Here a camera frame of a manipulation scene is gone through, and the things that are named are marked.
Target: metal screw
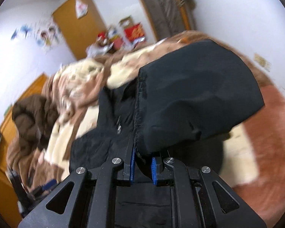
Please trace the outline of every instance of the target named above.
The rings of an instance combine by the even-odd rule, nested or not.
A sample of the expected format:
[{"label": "metal screw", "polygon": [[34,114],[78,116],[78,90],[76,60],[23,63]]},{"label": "metal screw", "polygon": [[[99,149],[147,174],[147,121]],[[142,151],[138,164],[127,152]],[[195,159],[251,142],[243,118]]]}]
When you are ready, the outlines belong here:
[{"label": "metal screw", "polygon": [[82,174],[82,173],[84,173],[85,172],[85,169],[83,168],[83,167],[78,167],[77,169],[76,169],[76,173],[77,174]]},{"label": "metal screw", "polygon": [[113,164],[119,164],[122,160],[120,158],[114,158],[112,159]]},{"label": "metal screw", "polygon": [[165,159],[165,161],[166,161],[168,164],[172,164],[172,163],[174,163],[174,158],[167,157],[167,158]]},{"label": "metal screw", "polygon": [[210,168],[208,166],[203,166],[201,168],[201,171],[204,172],[204,173],[209,173],[210,172]]}]

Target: dark brown jacket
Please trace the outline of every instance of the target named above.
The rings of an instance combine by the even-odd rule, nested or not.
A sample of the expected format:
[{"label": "dark brown jacket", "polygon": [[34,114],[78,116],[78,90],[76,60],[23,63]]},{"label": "dark brown jacket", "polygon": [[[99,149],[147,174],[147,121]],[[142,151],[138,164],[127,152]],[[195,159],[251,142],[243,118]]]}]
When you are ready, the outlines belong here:
[{"label": "dark brown jacket", "polygon": [[46,149],[55,121],[56,106],[49,99],[34,94],[14,104],[12,119],[19,132],[19,144],[25,155],[36,147]]}]

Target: wooden headboard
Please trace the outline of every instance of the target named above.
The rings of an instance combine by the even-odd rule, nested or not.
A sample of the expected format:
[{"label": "wooden headboard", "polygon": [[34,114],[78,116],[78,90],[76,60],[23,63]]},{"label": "wooden headboard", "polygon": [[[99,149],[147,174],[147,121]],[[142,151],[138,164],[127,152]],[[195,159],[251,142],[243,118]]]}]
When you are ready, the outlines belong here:
[{"label": "wooden headboard", "polygon": [[[45,74],[40,75],[18,100],[26,98],[32,94],[41,93],[46,80],[47,76]],[[2,124],[0,125],[0,133],[2,134],[2,139],[0,141],[0,214],[11,228],[17,228],[21,221],[21,216],[17,207],[17,196],[5,175],[7,170],[6,153],[8,145],[16,135],[16,127],[11,119],[11,112],[12,107],[9,109]]]}]

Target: wall outlet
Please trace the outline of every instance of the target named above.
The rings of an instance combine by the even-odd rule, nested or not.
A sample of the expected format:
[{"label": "wall outlet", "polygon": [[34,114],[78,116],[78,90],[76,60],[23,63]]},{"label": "wall outlet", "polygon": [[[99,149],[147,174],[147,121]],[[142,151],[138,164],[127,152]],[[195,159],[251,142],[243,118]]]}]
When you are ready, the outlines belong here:
[{"label": "wall outlet", "polygon": [[260,56],[257,53],[254,53],[254,60],[263,67],[266,71],[270,72],[271,63],[267,61],[264,57]]}]

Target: triangular cutout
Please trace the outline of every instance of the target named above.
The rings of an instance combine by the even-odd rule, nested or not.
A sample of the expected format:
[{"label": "triangular cutout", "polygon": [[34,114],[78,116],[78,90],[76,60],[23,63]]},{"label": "triangular cutout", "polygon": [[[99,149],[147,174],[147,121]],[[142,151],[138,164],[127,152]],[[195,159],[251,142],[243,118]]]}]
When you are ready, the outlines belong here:
[{"label": "triangular cutout", "polygon": [[69,182],[62,190],[55,195],[51,201],[46,204],[46,209],[51,210],[58,214],[63,214],[69,197],[71,195],[72,189],[74,187],[74,182]]},{"label": "triangular cutout", "polygon": [[212,186],[223,213],[228,213],[239,208],[237,201],[234,200],[233,197],[218,182],[212,182]]}]

